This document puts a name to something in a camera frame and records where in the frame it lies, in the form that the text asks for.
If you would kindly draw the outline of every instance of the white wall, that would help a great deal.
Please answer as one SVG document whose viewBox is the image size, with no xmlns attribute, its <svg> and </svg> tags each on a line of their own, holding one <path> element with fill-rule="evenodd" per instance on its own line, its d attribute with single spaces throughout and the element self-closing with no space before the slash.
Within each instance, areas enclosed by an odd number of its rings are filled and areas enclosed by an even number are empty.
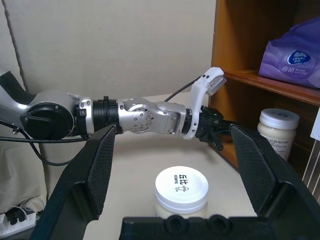
<svg viewBox="0 0 320 240">
<path fill-rule="evenodd" d="M 0 69 L 11 70 L 23 87 L 15 48 L 1 1 Z M 16 137 L 12 135 L 11 128 L 3 125 L 0 125 L 0 136 Z M 23 135 L 19 133 L 17 137 L 23 138 Z M 0 214 L 28 199 L 30 199 L 27 201 L 29 208 L 37 211 L 43 210 L 44 206 L 39 201 L 45 203 L 46 194 L 44 167 L 30 145 L 21 142 L 0 141 Z"/>
<path fill-rule="evenodd" d="M 172 93 L 211 65 L 216 0 L 4 0 L 32 93 Z"/>
</svg>

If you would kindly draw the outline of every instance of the tissue box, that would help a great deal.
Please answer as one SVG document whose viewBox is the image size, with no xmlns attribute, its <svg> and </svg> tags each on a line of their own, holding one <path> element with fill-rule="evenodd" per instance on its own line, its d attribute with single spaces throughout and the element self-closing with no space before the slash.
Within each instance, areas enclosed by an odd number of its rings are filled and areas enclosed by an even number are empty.
<svg viewBox="0 0 320 240">
<path fill-rule="evenodd" d="M 320 88 L 320 17 L 298 24 L 269 41 L 259 75 Z"/>
</svg>

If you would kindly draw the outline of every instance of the jar with white lid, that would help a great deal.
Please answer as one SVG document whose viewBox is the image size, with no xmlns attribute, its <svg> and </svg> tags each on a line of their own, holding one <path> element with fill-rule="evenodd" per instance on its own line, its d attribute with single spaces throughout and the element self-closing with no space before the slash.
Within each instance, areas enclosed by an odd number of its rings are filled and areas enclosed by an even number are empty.
<svg viewBox="0 0 320 240">
<path fill-rule="evenodd" d="M 208 208 L 209 184 L 206 177 L 191 167 L 169 167 L 155 180 L 155 211 L 157 217 L 171 215 L 205 218 Z"/>
<path fill-rule="evenodd" d="M 299 116 L 291 111 L 268 108 L 261 111 L 257 130 L 284 160 L 288 160 L 296 137 Z"/>
</svg>

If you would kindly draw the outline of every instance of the wooden shelf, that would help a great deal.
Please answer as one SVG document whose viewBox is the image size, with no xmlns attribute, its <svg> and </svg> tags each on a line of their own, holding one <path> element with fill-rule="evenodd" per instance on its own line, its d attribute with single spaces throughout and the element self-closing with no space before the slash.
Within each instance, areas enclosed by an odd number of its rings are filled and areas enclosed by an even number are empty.
<svg viewBox="0 0 320 240">
<path fill-rule="evenodd" d="M 320 90 L 258 76 L 257 72 L 225 71 L 226 78 L 279 95 L 320 106 Z"/>
<path fill-rule="evenodd" d="M 238 159 L 236 156 L 236 149 L 232 141 L 232 138 L 228 136 L 222 136 L 220 140 L 223 143 L 223 151 L 219 152 L 219 154 L 221 154 L 231 165 L 239 169 Z M 306 149 L 296 143 L 294 143 L 292 146 L 288 162 L 296 170 L 296 172 L 299 174 L 301 178 L 304 175 L 307 165 L 307 162 L 303 161 L 303 159 L 308 159 L 310 153 L 311 152 L 309 149 Z"/>
</svg>

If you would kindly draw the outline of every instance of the wooden bookshelf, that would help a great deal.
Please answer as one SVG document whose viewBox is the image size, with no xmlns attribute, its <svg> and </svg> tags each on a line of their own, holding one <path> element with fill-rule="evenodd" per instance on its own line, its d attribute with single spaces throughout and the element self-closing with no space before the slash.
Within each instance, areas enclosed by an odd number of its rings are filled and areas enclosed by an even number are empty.
<svg viewBox="0 0 320 240">
<path fill-rule="evenodd" d="M 318 0 L 216 0 L 212 66 L 226 84 L 209 99 L 225 120 L 256 130 L 263 109 L 294 112 L 300 121 L 288 162 L 303 175 L 314 139 L 310 133 L 320 106 L 320 90 L 258 76 L 268 41 L 303 21 L 320 16 Z M 238 161 L 230 137 L 222 137 L 224 158 Z"/>
</svg>

